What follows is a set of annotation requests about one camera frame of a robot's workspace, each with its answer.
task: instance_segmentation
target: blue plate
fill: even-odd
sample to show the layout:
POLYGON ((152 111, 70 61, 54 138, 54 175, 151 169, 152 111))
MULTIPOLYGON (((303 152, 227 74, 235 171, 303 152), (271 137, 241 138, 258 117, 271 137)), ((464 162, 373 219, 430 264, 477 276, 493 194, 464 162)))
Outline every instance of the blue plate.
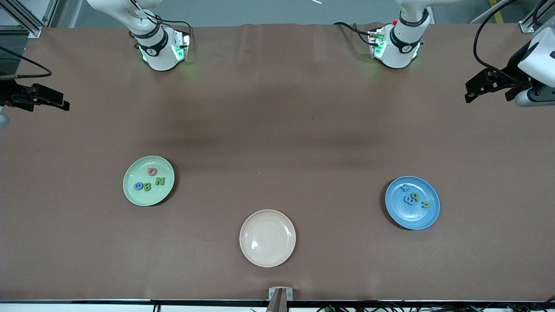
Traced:
POLYGON ((409 230, 423 230, 440 216, 436 190, 421 178, 405 176, 391 182, 385 207, 393 220, 409 230))

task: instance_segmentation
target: white robot body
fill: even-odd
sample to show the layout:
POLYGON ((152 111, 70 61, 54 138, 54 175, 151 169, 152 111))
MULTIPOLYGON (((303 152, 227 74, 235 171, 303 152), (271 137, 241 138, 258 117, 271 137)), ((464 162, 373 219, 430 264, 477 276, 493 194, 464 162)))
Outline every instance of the white robot body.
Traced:
POLYGON ((430 25, 427 7, 459 2, 461 0, 395 0, 401 6, 399 20, 378 29, 371 36, 370 47, 373 57, 391 68, 406 67, 416 57, 421 45, 422 35, 430 25))
POLYGON ((167 71, 186 60, 190 37, 171 27, 162 26, 145 9, 162 0, 87 0, 95 10, 122 22, 139 43, 143 60, 156 71, 167 71))
POLYGON ((401 23, 388 24, 376 32, 382 36, 370 38, 377 47, 370 47, 370 53, 385 66, 391 68, 406 67, 416 57, 420 48, 422 34, 430 24, 428 17, 421 25, 410 27, 401 23))
POLYGON ((518 67, 535 80, 555 88, 555 32, 552 25, 536 31, 518 67))

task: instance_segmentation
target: white plate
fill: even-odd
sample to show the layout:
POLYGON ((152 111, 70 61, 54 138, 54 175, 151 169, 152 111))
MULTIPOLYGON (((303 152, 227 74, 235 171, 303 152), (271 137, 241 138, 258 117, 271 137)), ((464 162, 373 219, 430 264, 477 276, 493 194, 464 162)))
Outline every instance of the white plate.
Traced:
POLYGON ((261 210, 247 218, 239 244, 252 263, 271 268, 285 262, 295 249, 295 228, 289 218, 276 210, 261 210))

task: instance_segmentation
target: green led light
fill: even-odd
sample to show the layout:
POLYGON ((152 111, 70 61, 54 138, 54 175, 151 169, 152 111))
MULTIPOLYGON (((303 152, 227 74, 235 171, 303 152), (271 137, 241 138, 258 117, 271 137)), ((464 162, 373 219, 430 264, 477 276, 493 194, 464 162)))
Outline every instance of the green led light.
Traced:
POLYGON ((143 55, 143 61, 148 62, 147 57, 144 55, 143 49, 140 46, 139 46, 139 51, 140 51, 140 54, 143 55))
POLYGON ((382 57, 382 55, 384 54, 384 50, 387 47, 387 42, 385 40, 383 40, 379 46, 376 47, 376 52, 375 52, 375 56, 377 58, 382 57))
POLYGON ((414 52, 414 54, 412 55, 412 58, 415 58, 415 57, 416 57, 416 53, 418 53, 418 48, 420 48, 420 43, 418 43, 418 44, 416 45, 415 52, 414 52))
POLYGON ((177 47, 172 46, 172 48, 173 48, 173 52, 175 54, 175 58, 178 61, 182 60, 183 59, 183 49, 181 49, 179 46, 177 46, 177 47))

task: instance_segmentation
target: floor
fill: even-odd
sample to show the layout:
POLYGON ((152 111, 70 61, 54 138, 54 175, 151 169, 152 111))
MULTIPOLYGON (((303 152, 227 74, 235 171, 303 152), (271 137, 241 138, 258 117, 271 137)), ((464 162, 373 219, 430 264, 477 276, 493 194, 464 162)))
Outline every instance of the floor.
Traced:
MULTIPOLYGON (((33 0, 34 6, 49 0, 33 0)), ((436 23, 469 23, 496 0, 464 0, 451 6, 435 6, 436 23)), ((505 23, 514 23, 530 12, 539 0, 519 0, 502 11, 505 23)), ((58 27, 120 28, 120 22, 94 10, 86 0, 61 0, 58 27)), ((164 19, 184 20, 194 27, 238 26, 242 24, 332 24, 338 21, 365 24, 390 22, 398 18, 393 0, 163 0, 152 11, 164 19)), ((0 12, 0 25, 13 24, 0 12)), ((26 36, 0 36, 2 46, 23 53, 26 36)), ((18 62, 0 51, 0 69, 13 73, 18 62)))

